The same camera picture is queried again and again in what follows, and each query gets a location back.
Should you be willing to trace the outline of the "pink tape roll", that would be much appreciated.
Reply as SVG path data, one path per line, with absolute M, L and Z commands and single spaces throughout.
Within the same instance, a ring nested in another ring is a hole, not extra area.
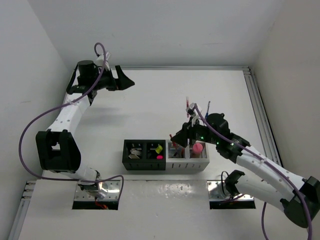
M 203 145 L 201 143 L 195 143 L 192 146 L 192 152 L 190 154 L 191 158 L 200 158 L 203 151 Z

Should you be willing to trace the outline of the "red refill pen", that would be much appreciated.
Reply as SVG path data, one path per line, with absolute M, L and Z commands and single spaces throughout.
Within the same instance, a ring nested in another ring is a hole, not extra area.
M 180 148 L 180 157 L 183 159 L 185 158 L 185 148 L 184 147 Z

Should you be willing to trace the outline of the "white staple box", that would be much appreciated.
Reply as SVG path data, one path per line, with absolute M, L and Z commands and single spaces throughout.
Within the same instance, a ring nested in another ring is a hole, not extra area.
M 142 154 L 142 152 L 140 150 L 136 149 L 136 148 L 132 148 L 130 150 L 130 153 L 133 154 L 133 155 L 141 155 Z

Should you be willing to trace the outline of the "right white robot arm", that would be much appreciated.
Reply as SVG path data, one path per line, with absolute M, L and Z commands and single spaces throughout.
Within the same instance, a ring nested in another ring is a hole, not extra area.
M 247 140 L 232 133 L 224 116 L 223 113 L 211 113 L 201 125 L 195 114 L 171 137 L 171 141 L 184 148 L 196 141 L 215 145 L 223 158 L 261 178 L 256 181 L 243 171 L 234 170 L 224 184 L 231 195 L 252 195 L 278 208 L 297 226 L 308 228 L 320 211 L 319 180 L 296 175 L 268 159 Z

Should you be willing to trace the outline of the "blue gel pen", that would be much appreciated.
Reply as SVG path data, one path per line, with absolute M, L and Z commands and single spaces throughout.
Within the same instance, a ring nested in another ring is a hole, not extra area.
M 211 105 L 211 101 L 208 101 L 207 103 L 207 108 L 206 108 L 206 113 L 205 113 L 205 120 L 207 120 L 208 115 L 209 115 L 209 110 L 210 110 L 210 105 Z

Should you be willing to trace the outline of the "small red gel pen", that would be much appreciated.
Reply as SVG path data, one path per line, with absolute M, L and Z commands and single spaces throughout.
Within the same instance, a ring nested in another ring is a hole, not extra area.
M 176 148 L 177 145 L 176 145 L 175 142 L 172 141 L 172 137 L 173 137 L 172 134 L 170 134 L 170 135 L 169 135 L 169 138 L 170 138 L 170 141 L 171 141 L 171 145 L 172 145 L 173 148 Z

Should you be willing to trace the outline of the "pink staple box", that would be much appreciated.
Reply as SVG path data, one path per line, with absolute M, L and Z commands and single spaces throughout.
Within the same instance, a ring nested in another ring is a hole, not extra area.
M 132 160 L 139 160 L 140 158 L 141 158 L 141 156 L 140 155 L 137 155 L 137 154 L 129 154 L 128 155 L 128 158 L 129 159 L 132 159 Z

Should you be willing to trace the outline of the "dark red gel pen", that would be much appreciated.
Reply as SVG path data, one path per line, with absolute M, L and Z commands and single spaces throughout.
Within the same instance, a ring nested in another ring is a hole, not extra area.
M 188 109 L 189 109 L 189 97 L 188 96 L 186 96 L 185 101 L 186 101 L 186 117 L 189 118 L 190 114 L 188 112 Z

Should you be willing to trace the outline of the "yellow black highlighter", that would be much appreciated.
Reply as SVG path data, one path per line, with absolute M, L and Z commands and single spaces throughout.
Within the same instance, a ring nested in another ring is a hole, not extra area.
M 155 152 L 157 154 L 160 154 L 163 151 L 163 147 L 161 145 L 158 145 L 157 148 L 155 149 Z

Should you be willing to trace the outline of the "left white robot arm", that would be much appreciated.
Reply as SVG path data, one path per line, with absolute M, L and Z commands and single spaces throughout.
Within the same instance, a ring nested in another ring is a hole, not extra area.
M 76 128 L 85 111 L 92 105 L 99 90 L 123 91 L 135 85 L 120 65 L 117 76 L 102 64 L 92 60 L 77 63 L 66 88 L 64 107 L 45 131 L 35 136 L 40 166 L 45 171 L 63 174 L 69 180 L 79 180 L 82 190 L 99 192 L 100 173 L 84 164 L 74 139 Z

